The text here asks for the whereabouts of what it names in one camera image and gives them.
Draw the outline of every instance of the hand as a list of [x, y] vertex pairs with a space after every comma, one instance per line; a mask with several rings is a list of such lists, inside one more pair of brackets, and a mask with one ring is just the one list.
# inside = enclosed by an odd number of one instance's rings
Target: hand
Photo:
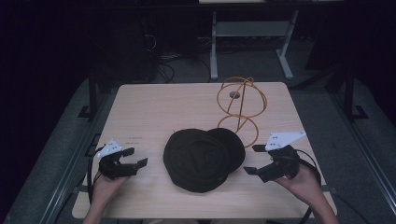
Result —
[[319, 223], [338, 223], [315, 175], [308, 167], [300, 164], [299, 173], [293, 179], [280, 177], [274, 181], [290, 191], [296, 198], [308, 204]]
[[93, 184], [93, 195], [90, 210], [85, 216], [84, 224], [100, 223], [105, 208], [109, 202], [116, 196], [119, 188], [129, 179], [127, 177], [119, 177], [114, 180], [98, 173], [95, 176]]

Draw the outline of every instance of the dark background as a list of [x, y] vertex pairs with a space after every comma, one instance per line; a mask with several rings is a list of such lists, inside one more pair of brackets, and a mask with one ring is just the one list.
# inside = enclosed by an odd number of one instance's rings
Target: dark background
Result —
[[[156, 1], [134, 2], [145, 5]], [[160, 2], [174, 4], [177, 1]], [[150, 54], [145, 50], [147, 41], [141, 15], [87, 13], [80, 8], [84, 4], [45, 0], [0, 2], [3, 107], [0, 158], [4, 179], [0, 188], [0, 221], [18, 195], [71, 96], [89, 73], [97, 75], [102, 91], [126, 82], [149, 82], [155, 75], [156, 56], [160, 52]], [[309, 68], [326, 69], [340, 61], [348, 64], [396, 124], [393, 13], [393, 5], [384, 3], [347, 4], [343, 9], [320, 15], [307, 9], [300, 14], [294, 36], [317, 38]], [[208, 20], [197, 20], [198, 15], [205, 15]], [[172, 47], [194, 54], [194, 38], [210, 35], [210, 30], [202, 28], [210, 27], [206, 25], [211, 22], [210, 12], [156, 12], [154, 16], [156, 22], [148, 28], [158, 35], [163, 50]]]

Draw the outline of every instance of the black cap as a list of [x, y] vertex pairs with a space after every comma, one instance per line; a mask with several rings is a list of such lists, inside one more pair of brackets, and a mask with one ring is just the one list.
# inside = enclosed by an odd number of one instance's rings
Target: black cap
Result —
[[171, 135], [163, 163], [175, 185], [204, 193], [217, 188], [245, 159], [245, 148], [232, 131], [186, 129]]

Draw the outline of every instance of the gray carpet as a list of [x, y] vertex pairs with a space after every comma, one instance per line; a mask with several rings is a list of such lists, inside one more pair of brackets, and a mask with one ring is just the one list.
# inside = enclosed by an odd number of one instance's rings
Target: gray carpet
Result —
[[[283, 77], [275, 52], [271, 49], [245, 50], [235, 54], [220, 54], [219, 80], [231, 76], [254, 77], [256, 81], [281, 81], [288, 86], [298, 84], [316, 71], [305, 71], [304, 64], [312, 43], [293, 42], [287, 54], [294, 80]], [[208, 64], [208, 53], [200, 59]], [[192, 59], [173, 60], [168, 63], [175, 69], [176, 83], [207, 82], [207, 67]], [[314, 83], [301, 91], [290, 91], [297, 111], [303, 122], [318, 158], [323, 175], [329, 185], [363, 213], [371, 223], [396, 223], [396, 216], [390, 209], [373, 173], [364, 159], [360, 145], [351, 132], [350, 124], [340, 111], [337, 99], [340, 91], [330, 95], [324, 90], [328, 78]], [[157, 76], [153, 83], [163, 83]], [[357, 120], [358, 127], [381, 167], [395, 186], [395, 127], [381, 112], [371, 93], [359, 81], [355, 82], [355, 104], [363, 107], [369, 119]], [[98, 93], [99, 112], [92, 122], [78, 118], [80, 109], [89, 104], [88, 82], [81, 84], [65, 109], [56, 129], [37, 161], [34, 170], [26, 180], [23, 189], [9, 212], [6, 223], [81, 223], [71, 215], [77, 195], [69, 193], [86, 173], [87, 150], [106, 122], [107, 114], [116, 96], [117, 88], [110, 93]], [[51, 204], [59, 198], [65, 206], [52, 210]], [[341, 223], [363, 223], [345, 203], [334, 197]], [[49, 213], [59, 214], [49, 218]], [[281, 220], [284, 223], [296, 223], [296, 220]], [[137, 220], [105, 219], [103, 223], [138, 223]]]

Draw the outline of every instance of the floor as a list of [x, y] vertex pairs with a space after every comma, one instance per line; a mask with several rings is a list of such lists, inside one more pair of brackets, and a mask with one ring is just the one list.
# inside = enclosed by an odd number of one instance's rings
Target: floor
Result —
[[[250, 48], [248, 41], [238, 43], [239, 50], [219, 54], [219, 79], [226, 77], [253, 77], [255, 81], [279, 81], [289, 87], [297, 85], [317, 74], [306, 71], [304, 65], [312, 48], [312, 42], [293, 40], [287, 53], [294, 79], [285, 79], [274, 51], [279, 40], [263, 40], [263, 49]], [[209, 54], [197, 59], [172, 58], [166, 55], [166, 65], [151, 83], [194, 83], [209, 80]], [[302, 90], [290, 91], [291, 97], [307, 132], [311, 146], [318, 158], [324, 178], [337, 196], [337, 216], [341, 223], [364, 223], [356, 209], [370, 223], [396, 223], [395, 211], [389, 206], [381, 181], [376, 178], [371, 161], [380, 164], [391, 186], [396, 186], [396, 128], [376, 105], [370, 91], [355, 80], [354, 105], [360, 105], [368, 119], [350, 123], [339, 102], [344, 91], [328, 93], [325, 77]], [[98, 112], [93, 120], [79, 118], [83, 106], [89, 104], [88, 80], [81, 83], [69, 105], [64, 110], [57, 127], [46, 144], [34, 170], [9, 212], [5, 223], [81, 223], [72, 217], [71, 211], [77, 198], [81, 179], [86, 174], [88, 157], [95, 148], [106, 117], [117, 94], [117, 87], [109, 92], [98, 92]], [[103, 223], [139, 223], [140, 220], [104, 219]], [[298, 220], [278, 220], [296, 223]]]

